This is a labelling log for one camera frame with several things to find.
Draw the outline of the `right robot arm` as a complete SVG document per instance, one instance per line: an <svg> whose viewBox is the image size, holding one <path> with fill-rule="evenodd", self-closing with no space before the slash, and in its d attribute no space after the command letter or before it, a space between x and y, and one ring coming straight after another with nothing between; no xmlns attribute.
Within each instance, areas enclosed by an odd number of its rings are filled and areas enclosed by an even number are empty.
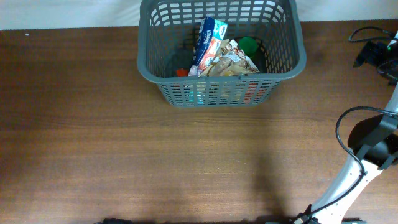
<svg viewBox="0 0 398 224"><path fill-rule="evenodd" d="M397 85L397 33L385 30L382 37L362 39L365 44L353 66L368 63L378 74ZM340 137L340 124L350 112L367 110L377 115L360 121L351 131L346 144ZM343 168L326 192L293 223L343 223L344 216L365 187L384 170L397 164L397 92L387 106L379 109L357 106L338 118L335 134L341 147L348 153Z"/></svg>

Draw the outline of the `green lidded glass jar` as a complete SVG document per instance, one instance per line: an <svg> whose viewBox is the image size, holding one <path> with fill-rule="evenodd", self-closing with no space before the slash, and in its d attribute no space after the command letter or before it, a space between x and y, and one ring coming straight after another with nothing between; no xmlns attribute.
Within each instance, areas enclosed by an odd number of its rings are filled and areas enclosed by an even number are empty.
<svg viewBox="0 0 398 224"><path fill-rule="evenodd" d="M238 46L248 57L255 56L259 48L258 43L252 37L240 38L238 41Z"/></svg>

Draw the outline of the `grey plastic shopping basket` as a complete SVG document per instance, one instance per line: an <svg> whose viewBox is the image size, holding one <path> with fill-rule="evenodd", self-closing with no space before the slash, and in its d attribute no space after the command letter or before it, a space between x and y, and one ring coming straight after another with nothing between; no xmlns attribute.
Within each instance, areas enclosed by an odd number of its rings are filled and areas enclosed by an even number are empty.
<svg viewBox="0 0 398 224"><path fill-rule="evenodd" d="M137 67L178 107L262 103L307 56L294 0L148 0Z"/></svg>

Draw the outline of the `brown white snack bag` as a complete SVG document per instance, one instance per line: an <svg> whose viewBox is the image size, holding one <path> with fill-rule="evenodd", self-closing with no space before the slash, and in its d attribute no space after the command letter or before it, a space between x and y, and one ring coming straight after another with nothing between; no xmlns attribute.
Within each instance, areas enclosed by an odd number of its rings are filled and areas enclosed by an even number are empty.
<svg viewBox="0 0 398 224"><path fill-rule="evenodd" d="M204 71L199 72L199 77L230 77L259 73L254 62L238 47L235 40L223 40L215 59Z"/></svg>

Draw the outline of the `Kleenex tissue multipack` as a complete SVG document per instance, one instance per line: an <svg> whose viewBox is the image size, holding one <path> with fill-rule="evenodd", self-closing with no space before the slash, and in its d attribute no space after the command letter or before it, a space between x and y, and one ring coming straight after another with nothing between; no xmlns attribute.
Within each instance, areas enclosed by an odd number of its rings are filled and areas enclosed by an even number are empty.
<svg viewBox="0 0 398 224"><path fill-rule="evenodd" d="M213 63L227 29L227 23L212 17L205 17L201 20L192 65L188 72L189 77L202 76L203 72Z"/></svg>

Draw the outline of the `orange pasta package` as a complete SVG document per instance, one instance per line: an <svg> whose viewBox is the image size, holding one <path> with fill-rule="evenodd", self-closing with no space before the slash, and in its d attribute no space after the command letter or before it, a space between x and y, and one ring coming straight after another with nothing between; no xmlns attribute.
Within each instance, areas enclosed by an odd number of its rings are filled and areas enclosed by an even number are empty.
<svg viewBox="0 0 398 224"><path fill-rule="evenodd" d="M278 83L250 76L191 77L186 69L175 72L177 82L159 85L165 99L174 106L247 106L262 103Z"/></svg>

